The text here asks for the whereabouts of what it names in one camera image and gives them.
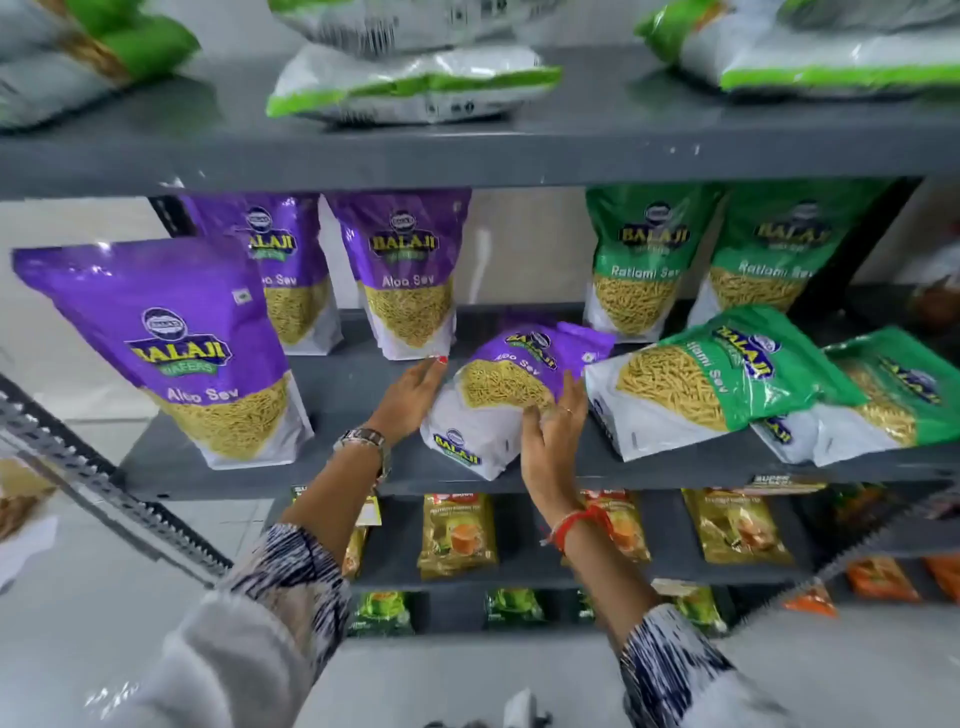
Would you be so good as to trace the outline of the grey perforated metal rail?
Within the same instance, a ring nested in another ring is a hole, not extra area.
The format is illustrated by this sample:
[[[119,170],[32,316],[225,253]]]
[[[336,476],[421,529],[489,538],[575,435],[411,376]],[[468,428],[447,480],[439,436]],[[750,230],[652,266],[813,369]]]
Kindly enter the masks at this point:
[[[114,483],[116,467],[0,372],[0,443],[135,552],[211,589],[234,562],[163,504]]]

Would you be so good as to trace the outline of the purple snack pouch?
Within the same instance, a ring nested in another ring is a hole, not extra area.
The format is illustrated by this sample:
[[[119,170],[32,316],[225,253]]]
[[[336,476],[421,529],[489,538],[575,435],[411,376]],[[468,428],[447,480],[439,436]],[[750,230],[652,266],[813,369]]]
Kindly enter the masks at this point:
[[[423,443],[475,477],[496,480],[519,456],[528,407],[555,408],[565,373],[606,359],[614,334],[566,321],[519,321],[480,346],[438,391]]]
[[[198,234],[238,240],[258,267],[286,355],[327,356],[342,341],[315,193],[182,196]]]
[[[257,264],[238,241],[18,248],[10,263],[211,469],[289,465],[313,436]]]
[[[385,358],[450,354],[456,328],[453,275],[472,196],[468,187],[326,194]]]

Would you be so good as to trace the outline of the person's left hand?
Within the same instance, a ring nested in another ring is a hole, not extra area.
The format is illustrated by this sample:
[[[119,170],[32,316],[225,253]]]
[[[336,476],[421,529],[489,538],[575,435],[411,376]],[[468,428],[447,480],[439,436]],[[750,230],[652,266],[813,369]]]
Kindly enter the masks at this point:
[[[387,388],[378,407],[362,425],[394,447],[417,431],[433,406],[449,366],[447,356],[420,360]]]

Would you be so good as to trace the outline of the pale snack packet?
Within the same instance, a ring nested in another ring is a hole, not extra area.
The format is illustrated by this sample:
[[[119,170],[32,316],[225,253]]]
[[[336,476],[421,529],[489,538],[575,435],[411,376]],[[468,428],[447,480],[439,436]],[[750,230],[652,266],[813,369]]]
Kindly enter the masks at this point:
[[[0,455],[0,595],[33,557],[54,547],[59,520],[46,507],[55,491],[21,459]]]

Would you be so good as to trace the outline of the grey metal shelf rack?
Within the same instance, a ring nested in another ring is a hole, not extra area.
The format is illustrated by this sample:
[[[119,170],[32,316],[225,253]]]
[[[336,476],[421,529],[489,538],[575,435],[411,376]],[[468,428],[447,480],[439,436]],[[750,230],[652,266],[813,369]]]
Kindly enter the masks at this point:
[[[0,201],[121,193],[162,199],[186,191],[242,188],[558,188],[581,184],[740,180],[786,174],[894,173],[960,170],[960,151],[934,161],[935,146],[960,139],[960,112],[917,102],[738,104],[695,89],[662,71],[637,76],[652,59],[614,48],[554,49],[563,79],[545,101],[504,120],[427,127],[325,130],[307,120],[267,120],[262,97],[279,74],[277,56],[202,60],[196,69],[128,91],[75,118],[35,131],[0,133]],[[354,314],[345,324],[344,361],[322,373],[300,367],[307,395],[324,417],[315,443],[274,474],[249,470],[201,475],[198,454],[167,419],[150,424],[111,480],[143,502],[275,496],[270,516],[333,440],[368,404],[368,386],[390,377],[377,361],[372,334]],[[798,589],[829,581],[857,550],[917,559],[960,550],[960,520],[924,520],[937,499],[960,499],[960,444],[902,456],[868,455],[796,478],[840,484],[885,482],[910,509],[818,564],[815,541],[801,521],[799,499],[776,495],[772,511],[796,566],[708,564],[695,550],[693,526],[678,493],[667,490],[773,475],[770,451],[751,434],[728,444],[664,453],[650,466],[616,461],[594,422],[583,433],[580,464],[595,485],[625,488],[639,478],[641,507],[655,547],[657,577],[719,586],[718,605],[731,628],[787,599],[775,586]]]

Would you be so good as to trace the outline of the orange packet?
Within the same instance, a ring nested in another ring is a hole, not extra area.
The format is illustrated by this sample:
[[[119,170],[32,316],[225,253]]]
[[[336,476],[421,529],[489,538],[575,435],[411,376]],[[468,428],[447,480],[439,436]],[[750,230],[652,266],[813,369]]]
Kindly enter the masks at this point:
[[[890,557],[876,556],[853,562],[846,567],[846,578],[854,595],[860,599],[905,603],[922,601],[918,590]]]
[[[838,618],[838,612],[823,581],[816,579],[811,587],[782,602],[788,610],[828,618]]]
[[[960,606],[960,554],[940,554],[922,559],[941,591]]]

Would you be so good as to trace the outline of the green snack pouch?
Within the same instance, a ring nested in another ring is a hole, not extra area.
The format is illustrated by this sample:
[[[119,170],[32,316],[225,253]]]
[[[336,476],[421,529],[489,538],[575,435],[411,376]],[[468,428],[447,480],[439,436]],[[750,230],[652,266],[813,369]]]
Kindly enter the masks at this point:
[[[822,401],[753,422],[781,462],[822,468],[960,441],[960,370],[911,334],[886,326],[822,351],[867,400],[853,407]]]
[[[743,431],[753,422],[868,398],[789,318],[766,304],[726,310],[590,364],[592,413],[625,462]]]
[[[871,177],[733,184],[686,325],[739,306],[789,310],[891,184]]]
[[[583,323],[619,343],[659,341],[722,193],[716,182],[585,188],[596,245]]]

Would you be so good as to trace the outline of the person's right forearm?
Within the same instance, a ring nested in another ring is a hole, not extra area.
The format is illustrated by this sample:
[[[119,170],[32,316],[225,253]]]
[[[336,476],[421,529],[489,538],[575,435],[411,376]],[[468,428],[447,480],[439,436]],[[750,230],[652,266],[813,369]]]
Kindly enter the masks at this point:
[[[581,507],[551,529],[606,625],[633,728],[769,728],[758,693]]]

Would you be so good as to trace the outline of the yellow tea packet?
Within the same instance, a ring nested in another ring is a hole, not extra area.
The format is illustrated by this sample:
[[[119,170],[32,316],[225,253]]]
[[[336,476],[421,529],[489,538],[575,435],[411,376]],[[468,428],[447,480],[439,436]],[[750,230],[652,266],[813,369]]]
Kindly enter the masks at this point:
[[[583,505],[597,506],[610,523],[610,538],[618,551],[634,563],[648,563],[651,553],[642,528],[639,506],[628,491],[580,491]]]
[[[423,580],[499,564],[495,509],[488,494],[429,493],[423,498],[422,514],[416,564]]]
[[[707,563],[794,565],[763,497],[717,489],[681,493]]]
[[[359,575],[368,533],[366,526],[354,527],[351,532],[342,560],[342,576],[347,580],[354,580]]]

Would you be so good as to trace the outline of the silver wristwatch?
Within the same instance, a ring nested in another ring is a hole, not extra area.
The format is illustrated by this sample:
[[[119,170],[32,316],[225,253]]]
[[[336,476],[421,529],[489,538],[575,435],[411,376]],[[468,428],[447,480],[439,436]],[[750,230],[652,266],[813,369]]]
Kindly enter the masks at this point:
[[[389,478],[393,466],[392,446],[381,432],[367,427],[349,429],[336,440],[332,451],[338,453],[348,445],[363,445],[377,451],[380,465],[374,480],[374,487],[379,487]]]

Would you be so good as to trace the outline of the person's left forearm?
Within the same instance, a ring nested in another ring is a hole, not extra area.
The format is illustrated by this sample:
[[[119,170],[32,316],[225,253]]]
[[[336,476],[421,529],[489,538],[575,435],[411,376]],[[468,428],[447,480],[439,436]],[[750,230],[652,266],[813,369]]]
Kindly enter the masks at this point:
[[[379,465],[375,449],[349,444],[313,483],[373,491]],[[353,530],[272,526],[165,637],[111,726],[294,728],[346,636],[351,588],[342,564]]]

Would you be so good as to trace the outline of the person's right hand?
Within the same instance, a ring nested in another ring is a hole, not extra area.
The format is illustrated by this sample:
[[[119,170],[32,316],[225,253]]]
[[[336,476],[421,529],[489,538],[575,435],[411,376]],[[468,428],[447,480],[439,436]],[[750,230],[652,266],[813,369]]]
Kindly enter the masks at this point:
[[[566,370],[553,407],[541,410],[542,450],[520,453],[521,475],[531,500],[549,529],[581,509],[575,458],[589,413],[582,379]]]

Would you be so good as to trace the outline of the white green snack bag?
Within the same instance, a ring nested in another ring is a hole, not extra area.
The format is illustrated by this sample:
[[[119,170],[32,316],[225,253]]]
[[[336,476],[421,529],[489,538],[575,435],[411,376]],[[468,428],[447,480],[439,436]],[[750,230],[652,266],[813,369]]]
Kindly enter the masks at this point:
[[[562,67],[517,44],[378,59],[309,44],[281,70],[265,112],[340,125],[453,124],[515,112],[553,91],[562,76]]]
[[[144,0],[0,0],[0,132],[41,126],[168,76],[200,50]]]
[[[960,90],[960,18],[904,30],[797,30],[785,0],[669,0],[633,34],[664,64],[730,94],[854,98]]]
[[[267,0],[309,43],[377,58],[469,45],[529,21],[537,0]]]
[[[779,22],[797,30],[894,32],[960,18],[960,0],[784,0]]]

